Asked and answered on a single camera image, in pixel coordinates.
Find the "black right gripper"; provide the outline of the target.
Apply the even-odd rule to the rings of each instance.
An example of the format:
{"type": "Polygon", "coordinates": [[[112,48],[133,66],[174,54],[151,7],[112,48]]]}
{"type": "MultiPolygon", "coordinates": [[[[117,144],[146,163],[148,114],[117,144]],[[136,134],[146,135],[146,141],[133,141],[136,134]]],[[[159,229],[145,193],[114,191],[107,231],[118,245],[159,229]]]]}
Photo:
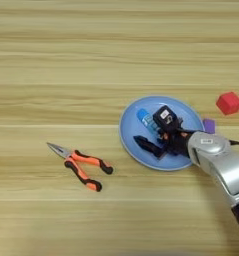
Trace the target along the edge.
{"type": "Polygon", "coordinates": [[[141,135],[134,136],[134,140],[141,149],[153,154],[158,159],[166,153],[188,157],[188,141],[192,135],[193,131],[178,129],[175,133],[163,133],[157,139],[158,144],[154,144],[141,135]]]}

